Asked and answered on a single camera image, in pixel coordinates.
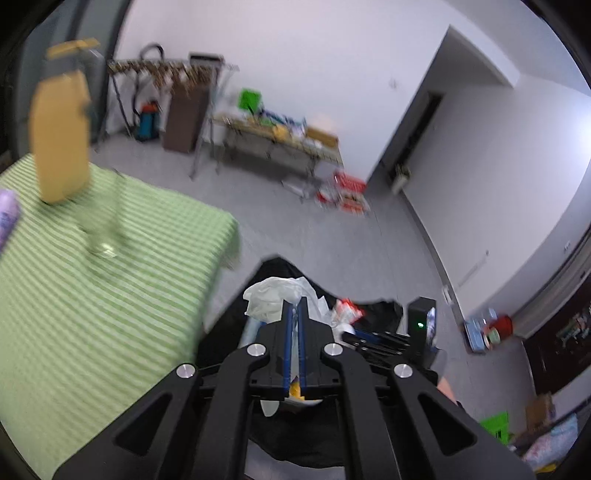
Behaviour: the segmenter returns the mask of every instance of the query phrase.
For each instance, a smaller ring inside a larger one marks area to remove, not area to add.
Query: purple object
[[[12,190],[0,190],[0,253],[21,216],[18,196]]]

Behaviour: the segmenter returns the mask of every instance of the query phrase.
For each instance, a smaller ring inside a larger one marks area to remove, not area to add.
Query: metal bolt
[[[343,347],[341,347],[338,343],[327,343],[324,346],[324,352],[326,355],[337,356],[343,353]]]
[[[177,375],[180,378],[191,378],[195,374],[195,367],[191,364],[182,364],[177,367]]]
[[[413,374],[413,368],[407,364],[398,364],[394,367],[394,373],[400,378],[408,378]]]
[[[252,345],[248,346],[246,351],[250,356],[261,356],[265,355],[267,349],[265,348],[265,345],[262,345],[260,343],[253,343]]]

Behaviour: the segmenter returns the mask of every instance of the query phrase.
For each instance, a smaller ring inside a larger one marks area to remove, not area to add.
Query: gray tiled floor
[[[224,165],[216,174],[208,153],[205,148],[195,181],[188,177],[192,156],[165,152],[157,142],[139,144],[114,137],[94,155],[100,166],[185,193],[237,218],[240,259],[234,270],[220,274],[206,328],[261,258],[274,254],[286,257],[340,297],[396,299],[404,306],[418,296],[431,297],[438,304],[437,346],[448,353],[445,376],[458,400],[477,420],[508,410],[511,430],[525,428],[524,407],[534,390],[521,342],[511,339],[485,356],[466,350],[451,309],[443,301],[435,263],[409,211],[390,194],[380,172],[366,191],[372,213],[357,217],[323,210],[314,202],[301,203],[277,178],[269,178],[284,172],[266,161],[249,157]]]

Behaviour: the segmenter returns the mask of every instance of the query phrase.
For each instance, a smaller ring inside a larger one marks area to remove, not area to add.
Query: bottle of orange liquid
[[[29,134],[41,200],[57,203],[90,180],[90,95],[80,52],[98,42],[74,40],[47,50],[46,78],[31,102]]]

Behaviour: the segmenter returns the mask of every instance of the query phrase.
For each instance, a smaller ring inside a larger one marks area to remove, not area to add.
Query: green striped tablecloth
[[[92,167],[93,181],[105,171]],[[193,359],[236,220],[126,177],[126,245],[86,252],[73,205],[38,199],[32,156],[0,176],[21,220],[0,256],[0,421],[43,480],[179,363]]]

